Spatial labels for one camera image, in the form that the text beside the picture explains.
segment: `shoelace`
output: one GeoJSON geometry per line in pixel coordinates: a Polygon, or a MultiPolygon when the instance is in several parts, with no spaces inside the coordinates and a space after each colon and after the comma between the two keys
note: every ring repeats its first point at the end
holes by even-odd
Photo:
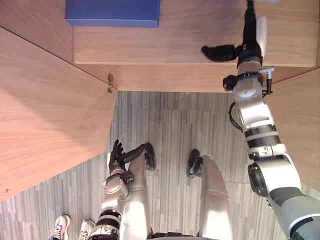
{"type": "Polygon", "coordinates": [[[51,237],[55,237],[55,238],[61,239],[61,229],[62,229],[62,226],[55,225],[51,237]]]}
{"type": "Polygon", "coordinates": [[[78,240],[87,240],[88,239],[88,233],[86,231],[81,231],[80,236],[78,237],[78,240]]]}

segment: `gray carpet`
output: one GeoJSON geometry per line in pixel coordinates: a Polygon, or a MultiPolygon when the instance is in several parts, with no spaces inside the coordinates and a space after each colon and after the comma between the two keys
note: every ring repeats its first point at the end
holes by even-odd
{"type": "MultiPolygon", "coordinates": [[[[224,93],[119,93],[106,152],[116,139],[125,150],[152,143],[157,168],[147,182],[155,232],[198,232],[201,179],[186,176],[189,152],[197,148],[214,156],[224,176],[234,239],[285,239],[273,211],[251,191],[245,139],[227,115],[231,102],[224,93]]],[[[105,163],[101,154],[0,203],[0,240],[45,240],[61,213],[71,216],[75,239],[82,219],[97,220],[105,163]]],[[[320,199],[316,190],[302,190],[320,199]]]]}

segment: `wooden cabinet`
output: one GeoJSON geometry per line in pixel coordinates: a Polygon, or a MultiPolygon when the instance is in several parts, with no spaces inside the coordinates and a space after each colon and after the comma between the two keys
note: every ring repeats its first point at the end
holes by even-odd
{"type": "MultiPolygon", "coordinates": [[[[0,201],[102,153],[118,90],[223,92],[236,61],[213,63],[200,49],[240,44],[245,7],[162,0],[159,28],[72,27],[64,0],[0,0],[0,201]]],[[[304,82],[319,84],[319,70],[301,74],[319,64],[319,1],[259,1],[256,14],[268,17],[264,64],[277,66],[270,104],[281,138],[302,182],[319,189],[319,138],[309,135],[319,107],[294,90],[318,95],[304,82]],[[307,147],[292,135],[297,116],[307,147]]]]}

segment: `silver robot leg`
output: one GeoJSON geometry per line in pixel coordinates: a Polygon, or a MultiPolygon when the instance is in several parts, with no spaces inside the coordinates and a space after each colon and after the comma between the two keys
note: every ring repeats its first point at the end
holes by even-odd
{"type": "Polygon", "coordinates": [[[228,193],[213,157],[200,157],[199,151],[193,150],[189,156],[187,175],[202,178],[199,237],[232,240],[228,193]]]}
{"type": "Polygon", "coordinates": [[[120,225],[121,240],[145,240],[151,234],[150,209],[144,152],[130,163],[134,182],[128,186],[125,210],[120,225]]]}

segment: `sneaker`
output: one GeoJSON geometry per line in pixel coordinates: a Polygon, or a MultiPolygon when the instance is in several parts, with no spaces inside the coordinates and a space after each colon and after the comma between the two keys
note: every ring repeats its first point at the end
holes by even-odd
{"type": "Polygon", "coordinates": [[[87,240],[91,233],[91,230],[95,226],[96,225],[94,224],[93,221],[83,220],[81,224],[81,230],[80,230],[80,235],[78,237],[78,240],[87,240]]]}
{"type": "Polygon", "coordinates": [[[71,223],[71,218],[68,215],[60,215],[55,220],[54,230],[52,231],[52,240],[68,240],[67,229],[71,223]]]}

